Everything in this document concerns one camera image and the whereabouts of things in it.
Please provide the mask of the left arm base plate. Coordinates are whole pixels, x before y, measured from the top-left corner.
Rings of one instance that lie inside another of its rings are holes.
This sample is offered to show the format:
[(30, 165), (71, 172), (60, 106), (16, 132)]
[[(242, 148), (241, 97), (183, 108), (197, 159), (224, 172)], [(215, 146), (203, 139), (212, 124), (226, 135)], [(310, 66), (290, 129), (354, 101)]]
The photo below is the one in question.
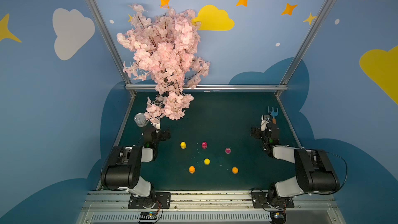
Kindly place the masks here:
[(171, 204), (170, 192), (155, 192), (147, 198), (130, 196), (128, 209), (169, 209)]

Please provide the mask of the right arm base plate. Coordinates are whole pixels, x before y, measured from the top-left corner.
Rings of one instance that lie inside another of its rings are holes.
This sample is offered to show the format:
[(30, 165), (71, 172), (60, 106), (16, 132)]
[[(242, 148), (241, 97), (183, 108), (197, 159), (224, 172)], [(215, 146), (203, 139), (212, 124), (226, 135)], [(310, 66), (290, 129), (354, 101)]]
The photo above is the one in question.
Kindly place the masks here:
[(271, 208), (282, 211), (295, 207), (292, 198), (282, 198), (278, 195), (269, 196), (267, 192), (263, 191), (253, 191), (250, 195), (254, 208)]

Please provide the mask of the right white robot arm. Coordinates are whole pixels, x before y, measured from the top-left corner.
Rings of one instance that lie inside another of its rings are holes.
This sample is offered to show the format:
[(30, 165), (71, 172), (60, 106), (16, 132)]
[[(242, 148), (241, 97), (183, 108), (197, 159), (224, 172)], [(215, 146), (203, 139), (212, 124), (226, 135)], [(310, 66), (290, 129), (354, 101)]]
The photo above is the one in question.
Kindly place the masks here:
[(293, 198), (302, 195), (333, 195), (345, 185), (340, 181), (330, 152), (325, 150), (283, 146), (279, 142), (280, 129), (277, 124), (264, 121), (259, 128), (251, 129), (251, 136), (261, 141), (262, 149), (269, 157), (294, 164), (295, 176), (270, 184), (266, 193), (266, 204), (275, 209), (291, 206)]

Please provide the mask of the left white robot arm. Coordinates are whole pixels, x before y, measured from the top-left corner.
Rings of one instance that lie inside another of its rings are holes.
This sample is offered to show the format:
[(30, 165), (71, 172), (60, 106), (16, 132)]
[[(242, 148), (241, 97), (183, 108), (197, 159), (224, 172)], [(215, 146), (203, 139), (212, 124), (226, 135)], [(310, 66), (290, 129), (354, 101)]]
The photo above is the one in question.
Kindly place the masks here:
[(129, 208), (151, 209), (160, 206), (154, 186), (141, 177), (142, 163), (156, 160), (159, 144), (171, 138), (165, 131), (149, 126), (143, 131), (144, 142), (135, 146), (115, 146), (101, 169), (101, 184), (112, 191), (131, 194)]

